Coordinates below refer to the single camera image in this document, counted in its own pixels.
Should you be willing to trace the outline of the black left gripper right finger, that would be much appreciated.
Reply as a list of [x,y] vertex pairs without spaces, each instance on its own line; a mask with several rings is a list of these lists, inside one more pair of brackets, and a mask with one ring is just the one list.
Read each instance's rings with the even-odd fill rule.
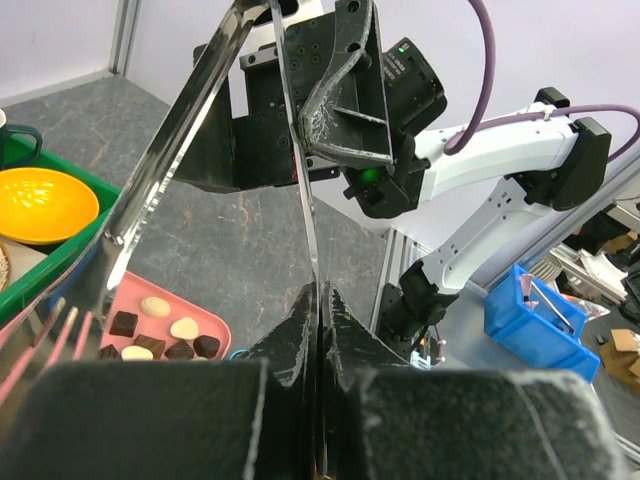
[[410,366],[326,283],[327,471],[336,479],[621,479],[625,457],[578,375]]

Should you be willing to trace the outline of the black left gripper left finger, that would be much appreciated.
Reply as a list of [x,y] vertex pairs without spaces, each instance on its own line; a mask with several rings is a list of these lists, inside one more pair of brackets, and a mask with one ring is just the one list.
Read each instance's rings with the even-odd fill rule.
[[44,372],[1,445],[5,479],[309,479],[316,288],[232,361],[75,361]]

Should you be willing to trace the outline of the metal tongs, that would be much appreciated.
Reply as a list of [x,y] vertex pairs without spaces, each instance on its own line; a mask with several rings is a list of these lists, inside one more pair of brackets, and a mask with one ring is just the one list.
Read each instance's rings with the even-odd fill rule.
[[193,72],[102,226],[82,254],[17,314],[1,336],[1,399],[16,400],[49,365],[69,349],[75,359],[92,359],[100,347],[129,260],[256,19],[272,15],[280,79],[299,181],[312,266],[319,278],[319,250],[307,162],[296,132],[297,113],[287,72],[285,27],[276,1],[235,1],[207,44]]

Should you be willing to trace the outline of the pink chocolate tray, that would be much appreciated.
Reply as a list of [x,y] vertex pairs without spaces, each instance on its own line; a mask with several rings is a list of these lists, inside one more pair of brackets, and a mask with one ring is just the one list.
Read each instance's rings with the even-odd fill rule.
[[[162,317],[145,313],[141,309],[141,304],[148,297],[159,298],[168,303],[169,313]],[[111,333],[111,324],[119,312],[137,316],[136,328],[131,336]],[[112,345],[121,352],[123,348],[133,345],[139,335],[144,335],[155,339],[152,343],[153,347],[164,345],[167,350],[180,341],[179,338],[171,335],[171,326],[186,317],[192,318],[198,324],[199,335],[215,337],[219,340],[220,345],[215,359],[225,358],[231,347],[232,334],[223,319],[132,272],[126,272],[115,296],[111,313],[105,321],[100,347]]]

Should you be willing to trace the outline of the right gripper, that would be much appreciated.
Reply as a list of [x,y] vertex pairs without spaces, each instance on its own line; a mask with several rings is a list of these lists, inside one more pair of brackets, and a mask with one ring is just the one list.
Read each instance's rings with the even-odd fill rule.
[[[263,9],[229,9],[177,97],[191,133],[178,153],[177,181],[211,193],[295,182],[277,50],[244,68],[248,113],[234,117],[228,73]],[[299,114],[310,153],[339,164],[391,164],[390,126],[377,9],[338,1],[328,66]]]

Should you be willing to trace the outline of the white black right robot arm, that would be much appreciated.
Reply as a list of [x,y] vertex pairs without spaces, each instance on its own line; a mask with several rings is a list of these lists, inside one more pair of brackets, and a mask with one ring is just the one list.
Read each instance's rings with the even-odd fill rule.
[[478,268],[524,227],[573,209],[601,187],[611,136],[554,88],[493,120],[433,130],[443,86],[408,39],[383,50],[371,1],[278,27],[276,41],[245,56],[249,112],[214,102],[177,176],[215,193],[287,186],[294,157],[324,161],[345,196],[372,219],[392,219],[456,188],[492,179],[476,212],[441,246],[387,286],[377,335],[409,353]]

